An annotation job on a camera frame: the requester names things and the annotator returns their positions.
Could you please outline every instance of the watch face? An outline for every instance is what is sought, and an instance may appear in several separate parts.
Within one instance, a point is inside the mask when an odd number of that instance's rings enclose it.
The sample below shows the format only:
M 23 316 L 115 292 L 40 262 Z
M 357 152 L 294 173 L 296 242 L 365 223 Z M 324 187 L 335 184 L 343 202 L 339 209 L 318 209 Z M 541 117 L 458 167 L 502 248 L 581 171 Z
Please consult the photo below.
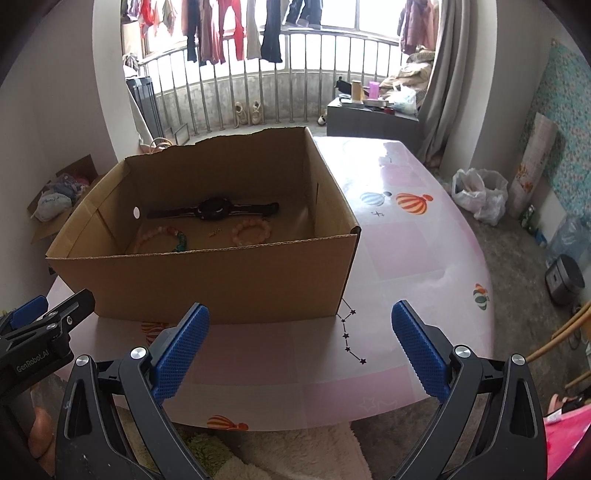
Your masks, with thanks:
M 214 197 L 199 204 L 197 211 L 204 220 L 216 220 L 224 218 L 230 213 L 232 202 L 228 199 Z

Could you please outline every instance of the white plastic bag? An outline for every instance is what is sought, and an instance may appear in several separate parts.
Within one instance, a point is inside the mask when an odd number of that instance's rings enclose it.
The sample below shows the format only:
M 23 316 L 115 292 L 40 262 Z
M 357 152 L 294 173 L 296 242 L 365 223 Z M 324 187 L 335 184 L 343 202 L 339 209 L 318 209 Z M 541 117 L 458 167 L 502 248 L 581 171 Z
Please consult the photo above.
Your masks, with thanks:
M 417 92 L 410 87 L 401 85 L 400 91 L 394 89 L 386 100 L 397 112 L 406 113 L 407 115 L 417 114 Z
M 33 216 L 41 222 L 48 222 L 61 212 L 72 207 L 72 201 L 65 195 L 55 192 L 45 192 L 37 202 L 37 209 Z
M 505 214 L 508 182 L 492 170 L 458 170 L 452 180 L 452 199 L 476 220 L 495 226 Z

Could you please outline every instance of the table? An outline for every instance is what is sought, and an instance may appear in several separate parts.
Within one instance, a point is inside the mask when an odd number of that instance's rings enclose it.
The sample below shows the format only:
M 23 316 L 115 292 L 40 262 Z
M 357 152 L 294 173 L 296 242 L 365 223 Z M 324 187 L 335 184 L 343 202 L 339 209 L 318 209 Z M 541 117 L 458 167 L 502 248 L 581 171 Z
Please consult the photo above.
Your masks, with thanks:
M 316 142 L 362 227 L 339 314 L 212 325 L 178 394 L 164 403 L 173 421 L 303 429 L 425 398 L 392 332 L 390 311 L 401 299 L 453 344 L 491 355 L 491 279 L 472 230 L 443 188 L 400 142 Z M 58 278 L 50 305 L 71 293 Z M 93 314 L 72 331 L 70 345 L 76 355 L 101 361 L 120 358 L 155 334 L 142 323 Z M 59 376 L 67 378 L 71 368 Z
M 328 104 L 326 113 L 326 135 L 329 137 L 399 140 L 413 153 L 420 146 L 419 121 L 414 115 L 345 107 L 338 98 Z

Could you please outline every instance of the pink cup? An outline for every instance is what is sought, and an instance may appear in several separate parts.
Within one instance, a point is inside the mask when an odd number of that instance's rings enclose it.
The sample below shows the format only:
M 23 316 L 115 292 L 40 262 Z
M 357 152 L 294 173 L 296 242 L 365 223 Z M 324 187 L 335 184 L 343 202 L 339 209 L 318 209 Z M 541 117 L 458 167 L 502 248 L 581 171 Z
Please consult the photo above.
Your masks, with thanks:
M 377 100 L 379 95 L 379 83 L 369 82 L 369 99 Z

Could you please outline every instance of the red pants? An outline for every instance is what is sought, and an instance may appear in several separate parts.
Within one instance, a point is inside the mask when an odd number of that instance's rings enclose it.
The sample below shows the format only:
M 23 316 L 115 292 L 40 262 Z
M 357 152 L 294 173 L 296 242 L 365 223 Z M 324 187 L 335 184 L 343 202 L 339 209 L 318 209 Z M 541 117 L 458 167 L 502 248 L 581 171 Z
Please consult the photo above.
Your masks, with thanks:
M 226 61 L 223 56 L 223 23 L 229 7 L 232 7 L 232 10 L 234 10 L 234 18 L 236 21 L 236 28 L 234 29 L 233 35 L 234 43 L 236 45 L 236 59 L 244 59 L 244 27 L 242 26 L 242 10 L 240 0 L 219 0 L 219 57 L 222 63 Z

